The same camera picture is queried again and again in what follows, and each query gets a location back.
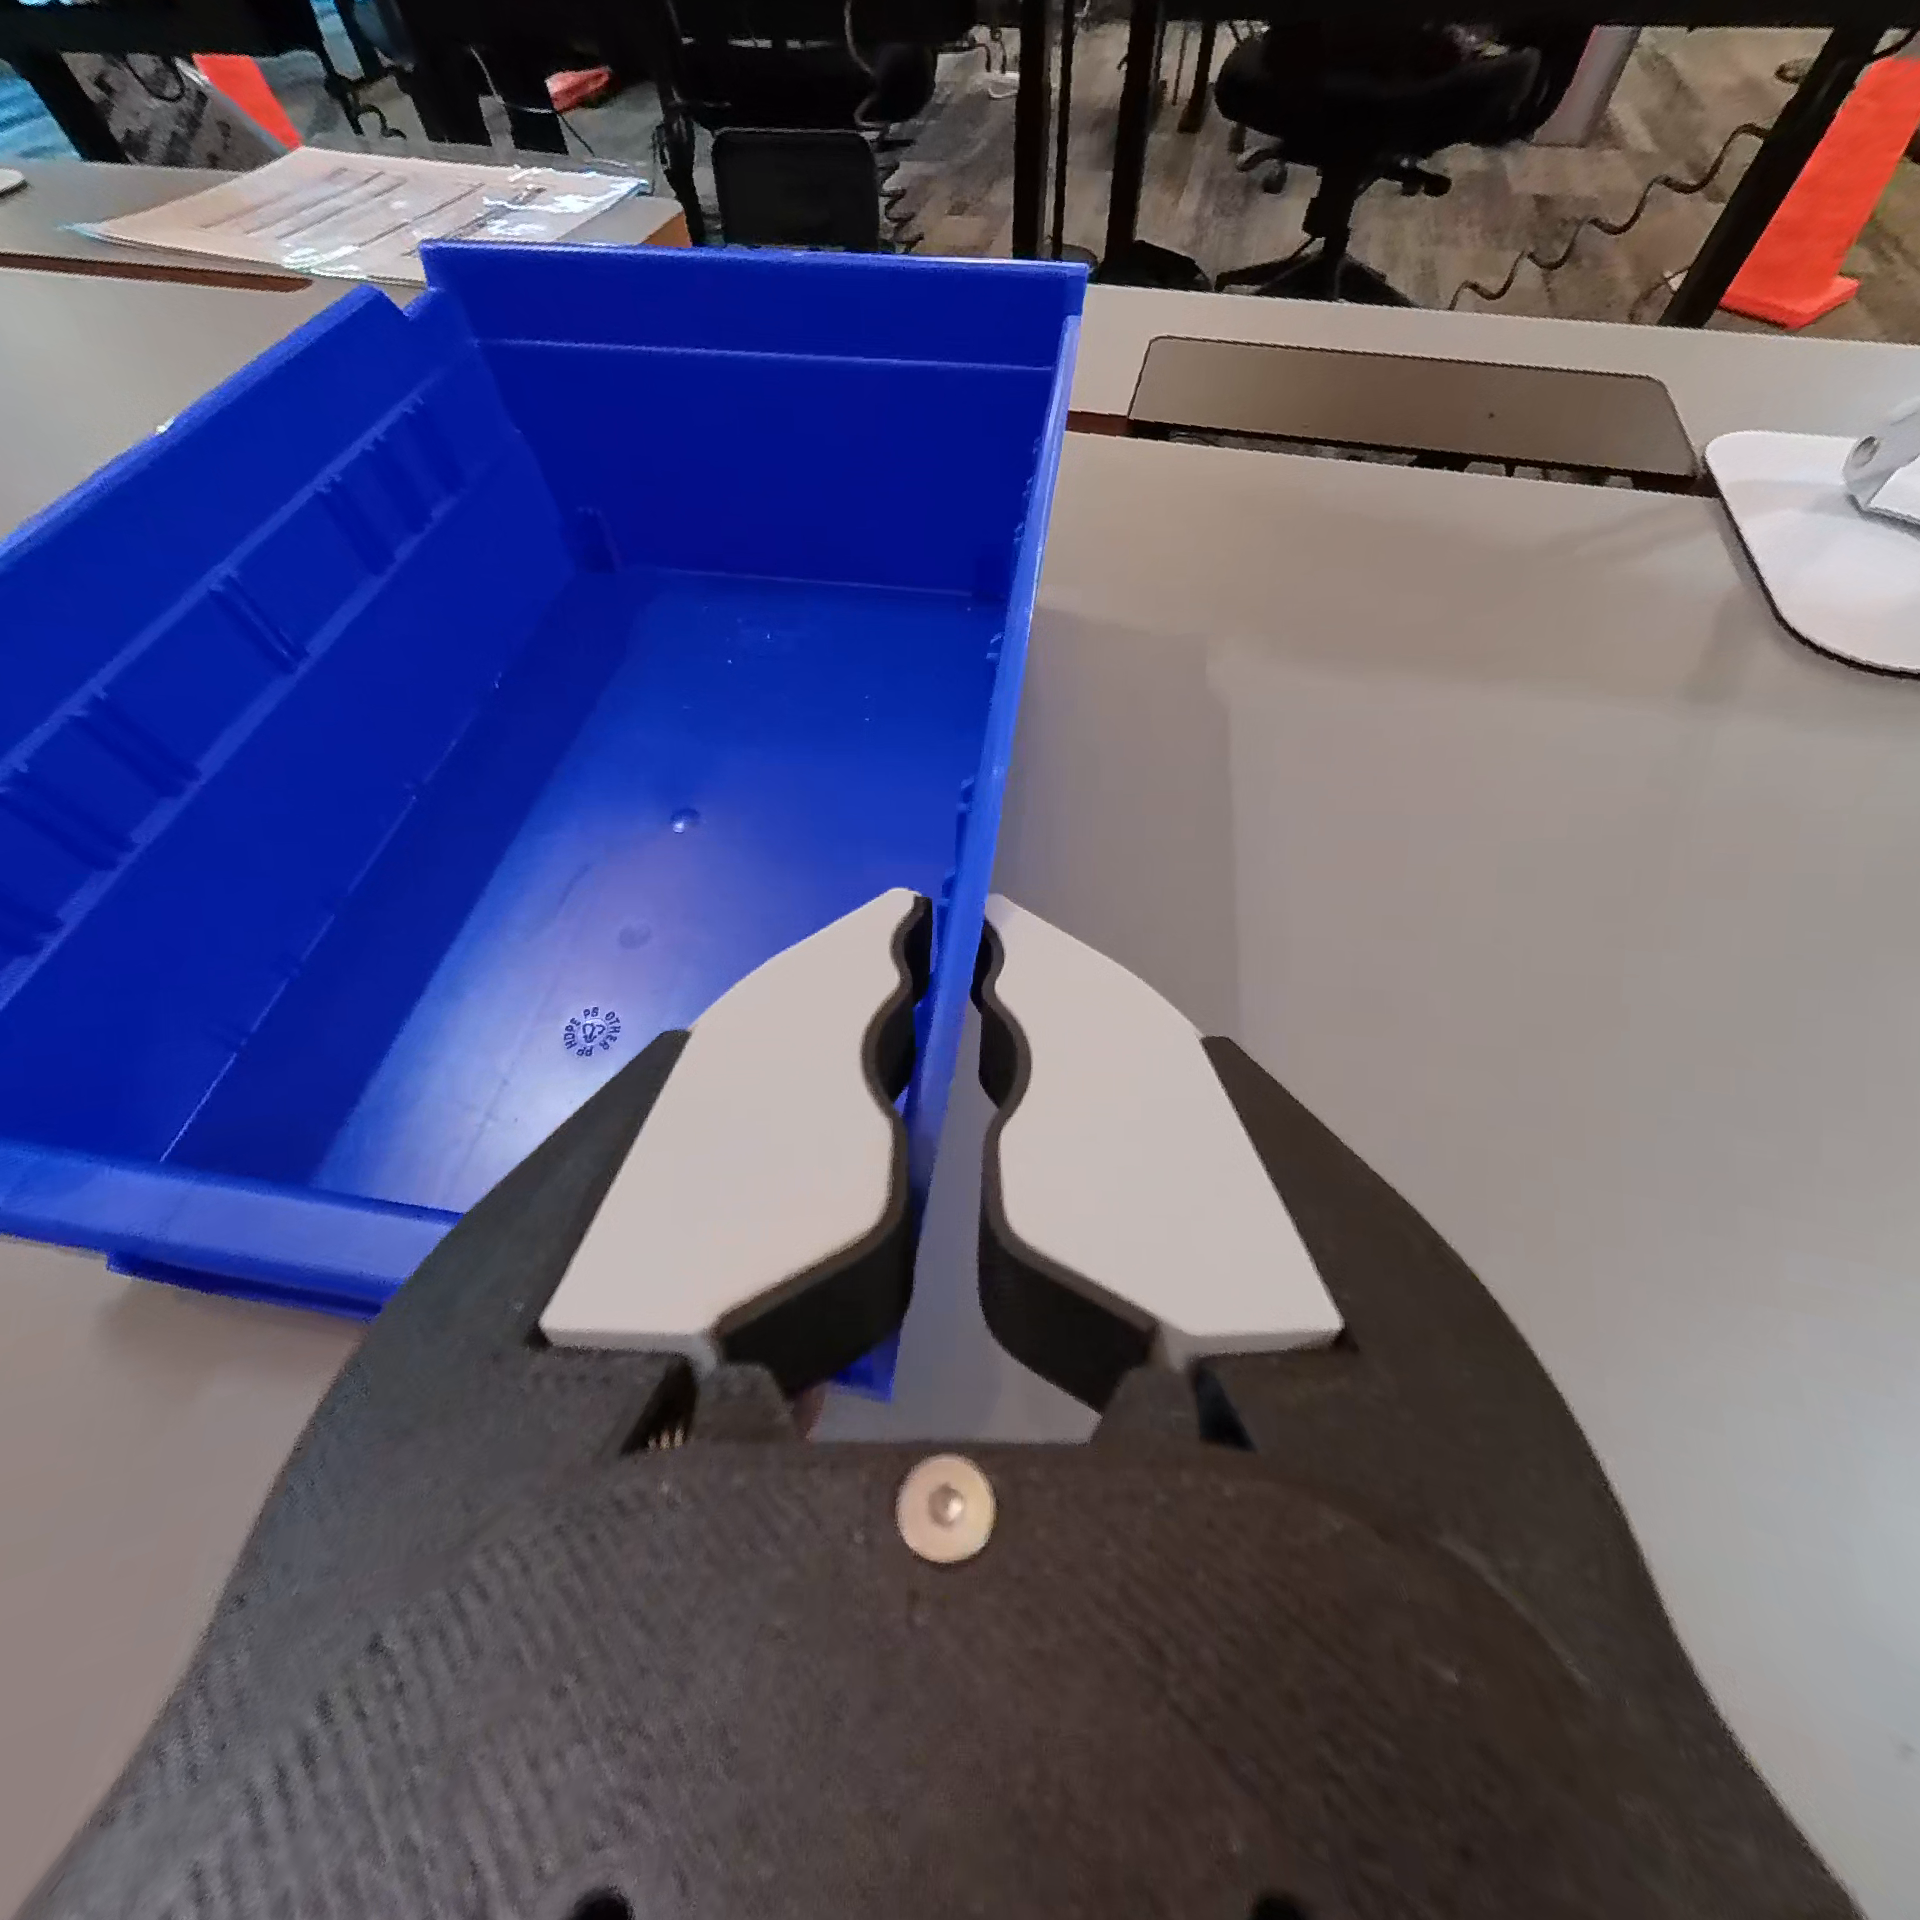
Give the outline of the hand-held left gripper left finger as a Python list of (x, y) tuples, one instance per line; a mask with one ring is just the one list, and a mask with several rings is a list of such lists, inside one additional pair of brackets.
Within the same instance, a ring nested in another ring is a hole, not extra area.
[(550, 1349), (755, 1364), (797, 1397), (898, 1330), (930, 922), (883, 892), (693, 1021), (541, 1311)]

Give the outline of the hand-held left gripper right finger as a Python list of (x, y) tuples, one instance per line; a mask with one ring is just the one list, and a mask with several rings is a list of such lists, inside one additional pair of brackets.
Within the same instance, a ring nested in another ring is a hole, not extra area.
[(978, 1300), (1029, 1375), (1104, 1411), (1146, 1368), (1337, 1344), (1332, 1291), (1187, 1016), (990, 897), (976, 1019)]

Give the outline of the blue plastic bin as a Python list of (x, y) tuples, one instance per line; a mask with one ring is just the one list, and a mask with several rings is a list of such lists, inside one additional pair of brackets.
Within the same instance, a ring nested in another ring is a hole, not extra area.
[(1088, 297), (435, 245), (4, 539), (4, 1234), (370, 1320), (664, 1037), (889, 897), (913, 1290)]

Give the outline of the grey desk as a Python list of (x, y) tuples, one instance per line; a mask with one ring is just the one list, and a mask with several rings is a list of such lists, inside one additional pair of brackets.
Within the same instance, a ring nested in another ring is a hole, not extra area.
[(1337, 1344), (995, 1340), (974, 965), (885, 1397), (550, 1349), (664, 1037), (347, 1329), (16, 1916), (1916, 1916), (1916, 680), (1700, 483), (1074, 403), (987, 901), (1202, 1032)]

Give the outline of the wood-edged side desk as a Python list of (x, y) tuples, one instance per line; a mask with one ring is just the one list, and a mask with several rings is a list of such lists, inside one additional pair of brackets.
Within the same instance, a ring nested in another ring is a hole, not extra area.
[[(561, 170), (598, 170), (641, 176), (634, 168), (618, 160), (563, 160), (556, 155), (513, 155), (483, 153), (468, 148), (408, 148), (402, 145), (385, 145), (377, 148), (345, 148), (337, 153), (402, 153), (435, 160), (477, 160), (477, 162), (526, 162), (554, 165)], [(537, 268), (572, 260), (572, 258), (624, 258), (651, 257), (661, 252), (686, 252), (683, 245), (627, 245), (627, 248), (588, 248), (588, 245), (433, 245), (421, 252), (422, 284), (392, 285), (385, 281), (354, 280), (296, 280), (266, 273), (224, 271), (209, 260), (181, 260), (165, 255), (148, 255), (139, 250), (118, 250), (85, 237), (77, 226), (104, 221), (124, 213), (137, 213), (165, 202), (173, 202), (205, 185), (220, 183), (233, 172), (210, 172), (194, 168), (153, 168), (153, 165), (115, 165), (92, 160), (8, 160), (4, 162), (4, 213), (3, 213), (3, 260), (8, 271), (21, 273), (52, 273), (66, 277), (113, 280), (113, 281), (158, 281), (179, 285), (250, 291), (270, 296), (321, 293), (340, 296), (353, 285), (376, 285), (396, 299), (416, 297), (429, 281), (449, 274), (452, 260), (470, 260), (481, 257), (515, 258)]]

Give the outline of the white metal document stand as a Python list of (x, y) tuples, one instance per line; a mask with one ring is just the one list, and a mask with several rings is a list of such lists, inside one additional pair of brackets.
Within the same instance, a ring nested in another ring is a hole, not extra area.
[(1858, 439), (1742, 429), (1705, 449), (1772, 612), (1811, 652), (1918, 680), (1918, 403)]

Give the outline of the black desktop device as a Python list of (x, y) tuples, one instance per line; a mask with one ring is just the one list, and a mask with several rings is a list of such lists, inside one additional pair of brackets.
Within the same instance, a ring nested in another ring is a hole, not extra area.
[(883, 250), (880, 172), (857, 130), (728, 128), (710, 140), (710, 172), (731, 250)]

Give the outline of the white paper sheets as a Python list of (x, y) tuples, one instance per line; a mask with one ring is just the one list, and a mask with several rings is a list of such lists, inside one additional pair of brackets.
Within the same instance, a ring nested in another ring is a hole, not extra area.
[(291, 152), (201, 193), (77, 231), (224, 271), (296, 280), (421, 285), (433, 245), (683, 245), (689, 218), (641, 176), (435, 160), (357, 152)]

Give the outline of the black office chair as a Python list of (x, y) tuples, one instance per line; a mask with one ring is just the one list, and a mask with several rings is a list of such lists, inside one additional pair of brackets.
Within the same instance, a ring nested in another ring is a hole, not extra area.
[(1302, 242), (1277, 260), (1222, 273), (1221, 296), (1410, 307), (1353, 255), (1361, 196), (1387, 180), (1440, 200), (1451, 180), (1429, 160), (1451, 148), (1502, 148), (1538, 132), (1561, 105), (1587, 29), (1525, 33), (1420, 24), (1380, 29), (1332, 20), (1276, 24), (1218, 66), (1213, 103), (1265, 160), (1306, 168), (1317, 187)]

